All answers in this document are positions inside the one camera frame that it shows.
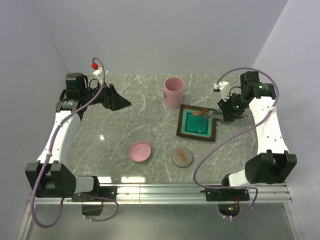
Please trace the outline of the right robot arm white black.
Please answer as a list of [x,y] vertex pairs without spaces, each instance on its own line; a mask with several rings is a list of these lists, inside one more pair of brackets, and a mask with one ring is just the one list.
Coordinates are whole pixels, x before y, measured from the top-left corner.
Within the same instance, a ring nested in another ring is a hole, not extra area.
[[239,94],[233,93],[228,82],[218,79],[214,90],[221,93],[218,102],[223,120],[234,122],[240,119],[246,109],[252,113],[256,131],[257,154],[248,160],[243,170],[228,175],[228,183],[220,189],[222,197],[232,200],[238,195],[238,187],[253,184],[281,184],[297,164],[297,156],[289,152],[280,129],[276,105],[280,92],[274,80],[260,81],[263,72],[245,68],[240,76]]

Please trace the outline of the grey lid with strap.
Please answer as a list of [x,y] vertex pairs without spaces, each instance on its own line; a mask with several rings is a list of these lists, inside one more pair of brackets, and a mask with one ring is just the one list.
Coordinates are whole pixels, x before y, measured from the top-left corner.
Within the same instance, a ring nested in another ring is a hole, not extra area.
[[192,151],[184,146],[172,151],[171,161],[178,168],[187,168],[193,163],[194,155]]

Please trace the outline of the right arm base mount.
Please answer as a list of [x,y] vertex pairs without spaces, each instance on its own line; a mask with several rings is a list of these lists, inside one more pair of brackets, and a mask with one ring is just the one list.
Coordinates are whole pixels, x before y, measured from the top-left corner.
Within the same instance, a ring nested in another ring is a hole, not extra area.
[[219,213],[228,218],[237,217],[241,211],[240,203],[250,200],[249,191],[243,188],[205,188],[201,192],[205,193],[207,202],[218,202]]

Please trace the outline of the pink lid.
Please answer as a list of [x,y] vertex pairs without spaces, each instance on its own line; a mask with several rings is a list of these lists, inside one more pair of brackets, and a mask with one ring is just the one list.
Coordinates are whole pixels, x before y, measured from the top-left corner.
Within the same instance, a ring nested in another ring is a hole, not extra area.
[[148,142],[138,141],[129,149],[129,157],[136,163],[143,163],[151,156],[152,149]]

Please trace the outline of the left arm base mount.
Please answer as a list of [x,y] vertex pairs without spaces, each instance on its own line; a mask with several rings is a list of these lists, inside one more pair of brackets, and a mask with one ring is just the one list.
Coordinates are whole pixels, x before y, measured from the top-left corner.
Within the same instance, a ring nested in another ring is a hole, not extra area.
[[89,218],[107,218],[109,214],[117,211],[115,203],[117,198],[116,186],[100,186],[90,192],[76,193],[71,202],[81,204],[81,212]]

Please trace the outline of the pink cup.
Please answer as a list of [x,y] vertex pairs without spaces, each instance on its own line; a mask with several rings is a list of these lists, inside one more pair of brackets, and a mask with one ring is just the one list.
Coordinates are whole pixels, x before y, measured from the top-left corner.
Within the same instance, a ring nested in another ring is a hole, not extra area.
[[178,108],[183,101],[185,83],[179,77],[170,77],[164,82],[164,105],[170,109]]

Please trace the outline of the metal tongs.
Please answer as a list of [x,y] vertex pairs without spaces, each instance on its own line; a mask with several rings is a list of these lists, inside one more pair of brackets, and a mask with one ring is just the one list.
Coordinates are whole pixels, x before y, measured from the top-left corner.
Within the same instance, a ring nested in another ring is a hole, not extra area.
[[224,116],[221,112],[216,111],[208,111],[203,113],[204,118],[211,118],[211,119],[224,119]]

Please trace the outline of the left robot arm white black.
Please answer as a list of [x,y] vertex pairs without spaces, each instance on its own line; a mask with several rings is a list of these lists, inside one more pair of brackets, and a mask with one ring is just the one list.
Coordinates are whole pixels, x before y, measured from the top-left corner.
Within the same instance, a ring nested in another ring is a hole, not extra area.
[[75,176],[65,163],[76,130],[86,111],[86,104],[101,104],[117,111],[131,106],[120,96],[113,84],[104,84],[102,75],[96,76],[98,85],[91,88],[83,73],[66,76],[66,89],[55,108],[54,126],[49,140],[35,163],[27,164],[25,174],[37,198],[71,198],[83,193],[89,201],[101,196],[97,176]]

